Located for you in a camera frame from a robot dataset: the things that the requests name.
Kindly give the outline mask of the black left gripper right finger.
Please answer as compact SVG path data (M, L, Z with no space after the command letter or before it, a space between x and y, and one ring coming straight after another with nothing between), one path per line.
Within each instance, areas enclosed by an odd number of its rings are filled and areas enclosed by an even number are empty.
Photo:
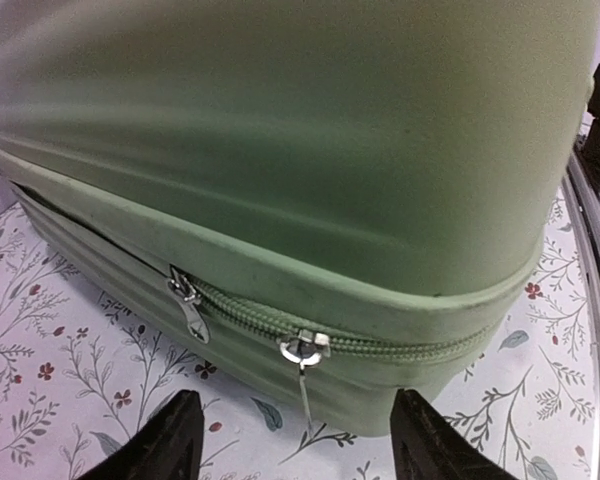
M511 480L415 390L396 393L390 433L397 480Z

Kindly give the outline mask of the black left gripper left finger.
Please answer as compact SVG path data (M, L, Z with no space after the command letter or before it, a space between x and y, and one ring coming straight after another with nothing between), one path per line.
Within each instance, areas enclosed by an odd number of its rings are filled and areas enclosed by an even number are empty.
M205 418L199 393L181 390L117 452L80 480L196 480Z

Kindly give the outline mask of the green hard-shell suitcase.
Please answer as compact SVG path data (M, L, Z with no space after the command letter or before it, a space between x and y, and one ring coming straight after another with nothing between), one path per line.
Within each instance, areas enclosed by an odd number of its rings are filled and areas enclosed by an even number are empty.
M334 428L435 398L535 269L596 1L0 1L0 175L82 273Z

